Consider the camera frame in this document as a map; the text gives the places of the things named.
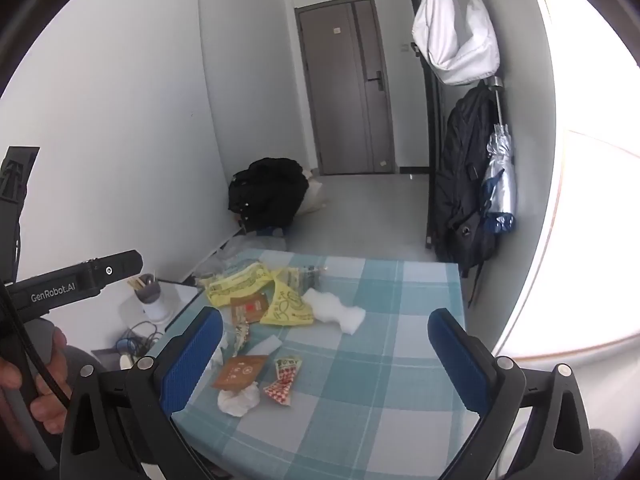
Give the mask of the silver blue folded umbrella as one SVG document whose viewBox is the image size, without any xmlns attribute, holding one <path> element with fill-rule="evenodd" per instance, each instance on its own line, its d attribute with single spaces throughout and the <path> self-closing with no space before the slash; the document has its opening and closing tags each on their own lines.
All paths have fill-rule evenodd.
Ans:
<svg viewBox="0 0 640 480">
<path fill-rule="evenodd" d="M 486 79 L 495 99 L 497 118 L 486 150 L 488 166 L 483 180 L 483 214 L 485 229 L 492 234 L 504 234 L 515 229 L 516 179 L 512 136 L 504 119 L 501 93 L 503 82 L 498 76 Z"/>
</svg>

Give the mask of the white hanging bag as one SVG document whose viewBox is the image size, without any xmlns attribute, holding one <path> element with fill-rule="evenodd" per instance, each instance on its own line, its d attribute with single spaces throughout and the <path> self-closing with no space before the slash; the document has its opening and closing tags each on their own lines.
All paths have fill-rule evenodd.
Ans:
<svg viewBox="0 0 640 480">
<path fill-rule="evenodd" d="M 421 0 L 412 38 L 422 56 L 446 86 L 486 79 L 500 68 L 497 35 L 483 0 L 469 0 L 464 14 L 465 40 L 456 27 L 454 0 Z"/>
</svg>

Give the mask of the black bag on floor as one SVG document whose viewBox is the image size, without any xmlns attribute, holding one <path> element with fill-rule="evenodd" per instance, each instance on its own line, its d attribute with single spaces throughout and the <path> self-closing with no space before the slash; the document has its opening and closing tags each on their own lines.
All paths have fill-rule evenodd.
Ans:
<svg viewBox="0 0 640 480">
<path fill-rule="evenodd" d="M 298 162 L 265 157 L 233 176 L 228 209 L 245 232 L 285 229 L 293 222 L 308 188 Z"/>
</svg>

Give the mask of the red white snack wrapper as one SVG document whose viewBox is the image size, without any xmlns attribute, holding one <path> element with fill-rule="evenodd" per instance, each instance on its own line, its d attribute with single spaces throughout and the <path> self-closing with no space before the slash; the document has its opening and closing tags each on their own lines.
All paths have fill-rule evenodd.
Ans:
<svg viewBox="0 0 640 480">
<path fill-rule="evenodd" d="M 264 393 L 277 404 L 290 406 L 291 391 L 303 360 L 297 356 L 276 359 L 276 380 L 264 388 Z"/>
</svg>

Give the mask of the white wardrobe gold trim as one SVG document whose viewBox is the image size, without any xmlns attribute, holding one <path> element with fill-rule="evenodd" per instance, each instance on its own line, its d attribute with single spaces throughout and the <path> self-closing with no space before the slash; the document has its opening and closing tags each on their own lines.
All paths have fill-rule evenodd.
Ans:
<svg viewBox="0 0 640 480">
<path fill-rule="evenodd" d="M 639 333 L 639 66 L 588 0 L 537 0 L 550 44 L 555 151 L 534 274 L 495 345 L 512 358 Z"/>
</svg>

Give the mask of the brown sachet white print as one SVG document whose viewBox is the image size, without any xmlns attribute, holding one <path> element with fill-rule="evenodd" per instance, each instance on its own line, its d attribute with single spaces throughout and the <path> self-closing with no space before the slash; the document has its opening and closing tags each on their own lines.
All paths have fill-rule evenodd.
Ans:
<svg viewBox="0 0 640 480">
<path fill-rule="evenodd" d="M 213 387 L 237 392 L 250 386 L 268 361 L 268 356 L 235 356 L 218 373 Z"/>
</svg>

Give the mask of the beige bag on floor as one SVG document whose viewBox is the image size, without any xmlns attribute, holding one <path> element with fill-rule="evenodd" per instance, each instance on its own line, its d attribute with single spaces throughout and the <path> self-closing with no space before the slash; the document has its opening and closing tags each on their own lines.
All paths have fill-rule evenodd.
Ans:
<svg viewBox="0 0 640 480">
<path fill-rule="evenodd" d="M 323 188 L 323 183 L 310 170 L 304 170 L 303 176 L 307 179 L 308 188 L 296 216 L 311 214 L 326 206 L 326 190 Z"/>
</svg>

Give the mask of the small yellow plastic bag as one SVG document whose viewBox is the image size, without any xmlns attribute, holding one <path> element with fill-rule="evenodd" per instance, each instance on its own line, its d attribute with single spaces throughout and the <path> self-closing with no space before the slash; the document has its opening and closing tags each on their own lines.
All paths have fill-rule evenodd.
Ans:
<svg viewBox="0 0 640 480">
<path fill-rule="evenodd" d="M 303 300 L 304 272 L 301 268 L 282 268 L 271 274 L 272 280 L 262 290 L 268 308 L 260 322 L 273 326 L 308 326 L 314 322 L 311 306 Z"/>
</svg>

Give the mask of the white tissue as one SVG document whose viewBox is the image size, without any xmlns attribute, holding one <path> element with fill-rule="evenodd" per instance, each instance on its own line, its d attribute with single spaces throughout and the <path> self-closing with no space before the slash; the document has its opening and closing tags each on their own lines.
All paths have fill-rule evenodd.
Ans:
<svg viewBox="0 0 640 480">
<path fill-rule="evenodd" d="M 260 402 L 260 391 L 256 382 L 238 392 L 221 390 L 218 394 L 218 408 L 227 415 L 241 418 Z"/>
</svg>

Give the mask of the grey white chopstick holder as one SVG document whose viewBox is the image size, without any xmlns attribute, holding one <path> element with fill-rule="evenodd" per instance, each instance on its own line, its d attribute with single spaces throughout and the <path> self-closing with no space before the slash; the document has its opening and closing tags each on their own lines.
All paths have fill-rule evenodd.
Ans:
<svg viewBox="0 0 640 480">
<path fill-rule="evenodd" d="M 170 305 L 163 297 L 160 282 L 154 274 L 147 273 L 128 278 L 128 285 L 134 290 L 144 314 L 151 322 L 164 322 L 171 314 Z"/>
</svg>

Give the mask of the large yellow plastic bag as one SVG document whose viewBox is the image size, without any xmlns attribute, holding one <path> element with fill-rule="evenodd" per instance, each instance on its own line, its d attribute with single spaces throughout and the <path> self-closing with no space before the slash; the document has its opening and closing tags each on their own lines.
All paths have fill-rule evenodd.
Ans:
<svg viewBox="0 0 640 480">
<path fill-rule="evenodd" d="M 232 299 L 253 295 L 271 282 L 270 270 L 260 261 L 251 261 L 222 278 L 208 278 L 202 285 L 209 304 L 222 308 L 230 306 Z"/>
</svg>

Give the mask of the brown sachet with red dot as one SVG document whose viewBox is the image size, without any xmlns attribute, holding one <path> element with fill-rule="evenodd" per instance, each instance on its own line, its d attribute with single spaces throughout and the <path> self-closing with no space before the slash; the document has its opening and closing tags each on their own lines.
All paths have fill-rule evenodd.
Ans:
<svg viewBox="0 0 640 480">
<path fill-rule="evenodd" d="M 231 318 L 233 325 L 241 323 L 259 323 L 269 308 L 269 301 L 263 292 L 231 299 Z"/>
</svg>

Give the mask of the grey door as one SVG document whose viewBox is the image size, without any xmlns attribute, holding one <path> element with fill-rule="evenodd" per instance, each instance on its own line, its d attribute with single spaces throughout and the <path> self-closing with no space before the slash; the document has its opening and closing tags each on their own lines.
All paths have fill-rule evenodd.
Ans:
<svg viewBox="0 0 640 480">
<path fill-rule="evenodd" d="M 320 174 L 392 174 L 395 141 L 374 0 L 295 10 Z"/>
</svg>

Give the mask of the blue checkered tablecloth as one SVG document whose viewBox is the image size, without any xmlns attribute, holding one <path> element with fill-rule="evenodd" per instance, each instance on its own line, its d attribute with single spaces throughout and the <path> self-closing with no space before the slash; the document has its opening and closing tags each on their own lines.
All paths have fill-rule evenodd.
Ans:
<svg viewBox="0 0 640 480">
<path fill-rule="evenodd" d="M 321 289 L 366 317 L 351 335 L 333 323 L 253 327 L 253 342 L 276 337 L 278 356 L 302 361 L 290 404 L 265 398 L 242 417 L 224 414 L 209 370 L 174 417 L 190 445 L 247 479 L 439 477 L 474 422 L 426 334 L 436 309 L 462 317 L 458 269 L 258 249 L 243 258 L 318 266 Z"/>
</svg>

